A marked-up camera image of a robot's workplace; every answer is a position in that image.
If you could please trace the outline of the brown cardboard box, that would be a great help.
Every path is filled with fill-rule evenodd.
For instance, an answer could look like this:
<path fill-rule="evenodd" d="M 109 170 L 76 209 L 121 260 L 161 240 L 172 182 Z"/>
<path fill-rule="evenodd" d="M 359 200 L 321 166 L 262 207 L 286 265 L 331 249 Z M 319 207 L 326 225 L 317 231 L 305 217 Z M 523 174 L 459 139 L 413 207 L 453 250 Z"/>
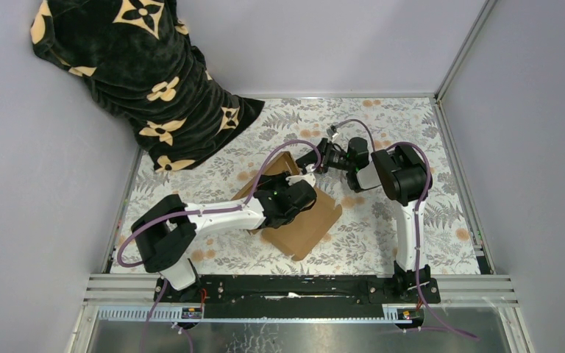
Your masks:
<path fill-rule="evenodd" d="M 292 175 L 300 173 L 300 169 L 289 151 L 279 152 L 267 164 L 264 175 L 275 175 L 284 171 L 289 171 Z M 253 182 L 254 177 L 232 199 L 246 197 Z M 336 204 L 335 199 L 317 186 L 314 187 L 314 190 L 317 195 L 316 203 L 310 210 L 301 212 L 288 225 L 281 226 L 278 229 L 267 228 L 260 231 L 263 239 L 285 255 L 293 255 L 291 259 L 294 261 L 303 260 L 329 232 L 342 214 L 342 206 Z"/>

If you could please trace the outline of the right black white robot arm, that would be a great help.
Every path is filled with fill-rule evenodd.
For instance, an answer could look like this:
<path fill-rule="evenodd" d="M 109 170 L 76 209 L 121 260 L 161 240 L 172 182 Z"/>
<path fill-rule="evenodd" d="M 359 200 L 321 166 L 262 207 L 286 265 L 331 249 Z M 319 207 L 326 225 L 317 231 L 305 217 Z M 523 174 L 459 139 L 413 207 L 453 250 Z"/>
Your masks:
<path fill-rule="evenodd" d="M 381 187 L 387 198 L 399 205 L 394 212 L 398 253 L 392 291 L 399 301 L 412 302 L 431 279 L 423 230 L 424 208 L 432 187 L 427 163 L 410 144 L 370 152 L 369 143 L 360 137 L 351 138 L 347 150 L 326 138 L 321 139 L 317 149 L 296 159 L 303 171 L 311 166 L 318 174 L 331 168 L 345 171 L 354 192 Z"/>

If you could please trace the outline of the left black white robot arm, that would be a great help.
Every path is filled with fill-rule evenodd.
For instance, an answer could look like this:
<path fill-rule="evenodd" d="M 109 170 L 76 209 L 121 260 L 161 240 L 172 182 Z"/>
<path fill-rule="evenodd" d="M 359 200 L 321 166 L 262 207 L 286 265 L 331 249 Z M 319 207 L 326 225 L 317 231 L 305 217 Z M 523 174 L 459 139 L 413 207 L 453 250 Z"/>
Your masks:
<path fill-rule="evenodd" d="M 167 196 L 132 224 L 140 264 L 146 272 L 165 277 L 178 300 L 190 302 L 199 283 L 186 250 L 197 236 L 285 226 L 313 206 L 315 183 L 312 173 L 282 172 L 260 176 L 255 191 L 242 199 L 187 204 L 177 194 Z"/>

